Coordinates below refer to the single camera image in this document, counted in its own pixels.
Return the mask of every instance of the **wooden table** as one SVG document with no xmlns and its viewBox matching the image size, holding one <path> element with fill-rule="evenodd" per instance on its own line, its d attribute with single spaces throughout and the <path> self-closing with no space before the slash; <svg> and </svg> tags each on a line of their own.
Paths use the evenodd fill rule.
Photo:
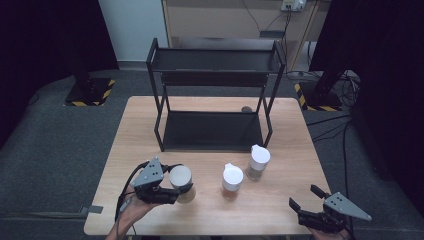
<svg viewBox="0 0 424 240">
<path fill-rule="evenodd" d="M 236 111 L 243 106 L 255 109 L 257 98 L 170 97 L 174 109 Z M 153 97 L 131 97 L 125 108 L 93 205 L 103 206 L 101 214 L 88 215 L 84 231 L 107 235 L 114 223 L 117 197 L 134 168 L 158 156 L 162 164 L 181 163 L 192 170 L 195 199 L 153 209 L 134 226 L 139 235 L 286 235 L 307 234 L 289 207 L 294 198 L 304 210 L 322 211 L 323 201 L 309 188 L 329 187 L 295 99 L 276 98 L 271 120 L 274 133 L 268 145 L 271 160 L 262 178 L 253 182 L 246 176 L 235 201 L 221 195 L 222 172 L 226 163 L 246 169 L 246 152 L 161 152 L 153 128 L 157 109 Z M 165 125 L 166 116 L 161 125 Z M 170 188 L 169 174 L 161 186 Z"/>
</svg>

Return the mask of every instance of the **black shelf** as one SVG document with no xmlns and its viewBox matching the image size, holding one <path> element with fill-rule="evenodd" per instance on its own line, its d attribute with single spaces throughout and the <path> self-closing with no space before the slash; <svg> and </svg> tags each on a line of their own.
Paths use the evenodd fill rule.
<svg viewBox="0 0 424 240">
<path fill-rule="evenodd" d="M 285 67 L 279 42 L 274 41 L 270 49 L 171 49 L 159 48 L 154 39 L 146 65 L 158 110 L 154 132 L 161 151 L 250 151 L 255 144 L 267 146 L 272 135 L 269 114 Z M 160 73 L 161 99 L 154 73 Z M 277 79 L 267 102 L 264 93 L 269 74 L 276 74 Z M 252 112 L 175 111 L 167 91 L 173 86 L 255 87 L 260 94 Z M 261 106 L 268 128 L 265 141 L 259 121 Z M 168 117 L 162 141 L 158 129 L 164 108 Z"/>
</svg>

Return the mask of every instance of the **shelf top tier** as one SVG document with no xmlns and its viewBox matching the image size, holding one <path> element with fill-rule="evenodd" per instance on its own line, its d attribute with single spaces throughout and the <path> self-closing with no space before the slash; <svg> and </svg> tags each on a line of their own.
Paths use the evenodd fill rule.
<svg viewBox="0 0 424 240">
<path fill-rule="evenodd" d="M 153 72 L 277 74 L 284 65 L 282 59 L 276 47 L 268 50 L 173 49 L 159 48 L 153 42 L 147 62 Z"/>
</svg>

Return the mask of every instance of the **black curtain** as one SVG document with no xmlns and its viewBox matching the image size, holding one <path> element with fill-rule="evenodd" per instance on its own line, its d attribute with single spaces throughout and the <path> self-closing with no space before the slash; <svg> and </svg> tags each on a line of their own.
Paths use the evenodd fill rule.
<svg viewBox="0 0 424 240">
<path fill-rule="evenodd" d="M 356 6 L 362 4 L 362 14 Z M 424 215 L 424 3 L 421 1 L 333 0 L 319 37 L 310 70 L 326 70 L 332 51 L 361 18 L 347 69 L 360 79 L 353 107 L 359 134 L 379 170 L 387 168 Z"/>
<path fill-rule="evenodd" d="M 5 0 L 0 22 L 0 148 L 37 89 L 74 75 L 72 62 L 86 72 L 118 68 L 97 0 Z M 64 54 L 58 34 L 71 43 L 74 57 Z"/>
</svg>

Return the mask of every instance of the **shelf bottom tier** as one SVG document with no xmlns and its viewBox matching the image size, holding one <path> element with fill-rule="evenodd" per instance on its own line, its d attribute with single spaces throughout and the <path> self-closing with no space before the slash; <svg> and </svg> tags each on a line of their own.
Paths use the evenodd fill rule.
<svg viewBox="0 0 424 240">
<path fill-rule="evenodd" d="M 255 144 L 263 145 L 256 113 L 168 113 L 165 150 L 250 151 Z"/>
</svg>

